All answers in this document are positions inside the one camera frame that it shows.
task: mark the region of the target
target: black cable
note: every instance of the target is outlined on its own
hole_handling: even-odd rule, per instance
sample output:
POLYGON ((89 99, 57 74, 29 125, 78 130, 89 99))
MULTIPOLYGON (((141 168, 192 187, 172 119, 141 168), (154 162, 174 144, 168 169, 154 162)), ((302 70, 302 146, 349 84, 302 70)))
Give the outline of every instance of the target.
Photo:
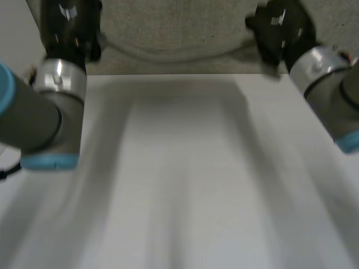
POLYGON ((13 166, 12 168, 8 169, 8 170, 2 170, 0 171, 0 181, 6 180, 6 178, 11 175, 14 174, 18 171, 21 170, 21 164, 20 162, 18 162, 15 166, 13 166))

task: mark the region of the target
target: metal band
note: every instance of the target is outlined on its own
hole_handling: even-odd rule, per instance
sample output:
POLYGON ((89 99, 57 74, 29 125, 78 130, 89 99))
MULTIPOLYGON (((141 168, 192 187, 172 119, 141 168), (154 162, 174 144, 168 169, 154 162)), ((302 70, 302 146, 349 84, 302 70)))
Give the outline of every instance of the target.
POLYGON ((77 65, 62 59, 47 59, 37 70, 34 89, 65 92, 84 101, 86 83, 86 73, 77 65))
POLYGON ((316 47, 299 58, 289 75, 304 94, 308 87, 321 77, 348 67, 349 64, 331 48, 316 47))

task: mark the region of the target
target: gray cylindrical arm segment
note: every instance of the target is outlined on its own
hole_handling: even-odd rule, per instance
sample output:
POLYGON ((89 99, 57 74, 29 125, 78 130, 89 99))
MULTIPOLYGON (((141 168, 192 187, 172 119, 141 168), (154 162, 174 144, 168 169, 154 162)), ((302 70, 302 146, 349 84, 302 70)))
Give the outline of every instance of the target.
POLYGON ((56 105, 36 93, 6 66, 0 66, 0 142, 32 151, 56 135, 61 114, 56 105))

